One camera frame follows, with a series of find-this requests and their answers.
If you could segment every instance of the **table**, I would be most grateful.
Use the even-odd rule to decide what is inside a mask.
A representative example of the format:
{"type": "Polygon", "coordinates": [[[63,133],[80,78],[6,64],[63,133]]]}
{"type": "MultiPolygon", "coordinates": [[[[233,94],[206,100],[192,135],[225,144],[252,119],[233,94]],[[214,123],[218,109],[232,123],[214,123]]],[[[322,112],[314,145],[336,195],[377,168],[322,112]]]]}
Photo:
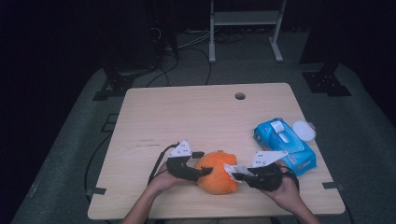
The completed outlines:
{"type": "MultiPolygon", "coordinates": [[[[192,151],[224,150],[249,166],[260,147],[253,129],[261,122],[304,119],[286,83],[130,89],[125,95],[88,211],[91,219],[124,218],[148,183],[160,153],[187,139],[192,151]],[[235,95],[245,95],[238,100],[235,95]]],[[[315,141],[318,167],[300,176],[301,195],[314,214],[341,214],[344,204],[315,141]]],[[[193,166],[196,160],[189,160],[193,166]]],[[[210,195],[190,182],[157,198],[150,218],[268,217],[289,213],[269,198],[240,184],[237,192],[210,195]]]]}
{"type": "Polygon", "coordinates": [[[287,0],[282,0],[279,10],[269,11],[223,11],[215,12],[214,1],[210,2],[210,39],[209,39],[209,61],[216,61],[215,50],[215,26],[224,25],[263,25],[274,24],[274,36],[269,37],[271,48],[278,63],[283,62],[282,54],[277,46],[277,38],[282,24],[287,0]]]}

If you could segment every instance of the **orange pumpkin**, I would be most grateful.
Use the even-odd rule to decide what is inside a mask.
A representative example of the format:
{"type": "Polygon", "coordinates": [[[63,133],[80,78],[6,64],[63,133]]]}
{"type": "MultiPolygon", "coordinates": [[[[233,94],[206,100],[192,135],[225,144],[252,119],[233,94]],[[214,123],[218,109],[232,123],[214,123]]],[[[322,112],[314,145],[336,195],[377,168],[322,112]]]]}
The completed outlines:
{"type": "Polygon", "coordinates": [[[198,160],[195,164],[195,169],[200,170],[202,167],[213,167],[212,173],[198,179],[198,186],[211,194],[235,192],[238,189],[238,183],[231,180],[230,176],[224,170],[224,163],[236,165],[236,156],[223,151],[217,151],[208,153],[198,160]]]}

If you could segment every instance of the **floor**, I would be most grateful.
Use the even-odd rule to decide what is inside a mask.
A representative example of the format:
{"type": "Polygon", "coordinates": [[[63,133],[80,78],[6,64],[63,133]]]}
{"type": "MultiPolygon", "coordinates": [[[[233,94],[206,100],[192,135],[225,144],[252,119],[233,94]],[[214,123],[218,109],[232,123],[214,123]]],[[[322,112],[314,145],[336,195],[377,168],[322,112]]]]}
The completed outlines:
{"type": "MultiPolygon", "coordinates": [[[[283,63],[277,63],[268,36],[271,33],[229,35],[216,45],[217,60],[207,60],[207,40],[182,49],[179,60],[163,56],[162,69],[138,77],[133,88],[287,82],[305,118],[318,132],[316,142],[334,181],[342,187],[349,213],[319,216],[322,223],[393,223],[396,219],[396,132],[361,85],[342,64],[335,75],[351,96],[312,93],[302,72],[318,71],[322,64],[299,64],[308,32],[281,32],[278,39],[283,63]]],[[[178,44],[197,34],[179,34],[178,44]]],[[[87,190],[100,174],[109,132],[122,105],[122,97],[93,101],[106,81],[103,70],[92,74],[52,146],[31,191],[13,223],[104,223],[87,217],[87,190]],[[104,129],[107,119],[110,124],[104,129]]],[[[279,217],[283,224],[293,217],[279,217]]],[[[119,223],[108,220],[107,223],[119,223]]]]}

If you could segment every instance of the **tissue box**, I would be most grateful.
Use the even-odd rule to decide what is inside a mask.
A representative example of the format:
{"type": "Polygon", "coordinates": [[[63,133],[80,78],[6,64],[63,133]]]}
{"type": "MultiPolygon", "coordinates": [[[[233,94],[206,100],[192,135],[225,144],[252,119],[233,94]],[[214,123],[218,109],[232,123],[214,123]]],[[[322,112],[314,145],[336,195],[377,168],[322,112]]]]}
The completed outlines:
{"type": "Polygon", "coordinates": [[[264,150],[288,151],[282,161],[296,174],[317,167],[315,152],[283,119],[272,119],[254,129],[254,138],[264,150]]]}

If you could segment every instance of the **white lid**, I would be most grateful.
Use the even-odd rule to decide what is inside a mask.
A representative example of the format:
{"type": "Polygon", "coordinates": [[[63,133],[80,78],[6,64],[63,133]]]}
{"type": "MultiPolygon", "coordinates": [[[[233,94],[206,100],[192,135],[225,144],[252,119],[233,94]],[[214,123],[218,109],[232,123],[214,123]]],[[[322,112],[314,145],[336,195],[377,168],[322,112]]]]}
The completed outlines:
{"type": "Polygon", "coordinates": [[[315,132],[313,126],[311,126],[308,122],[305,120],[297,120],[293,123],[293,128],[294,132],[297,134],[297,136],[305,141],[309,142],[317,136],[317,133],[315,132]]]}

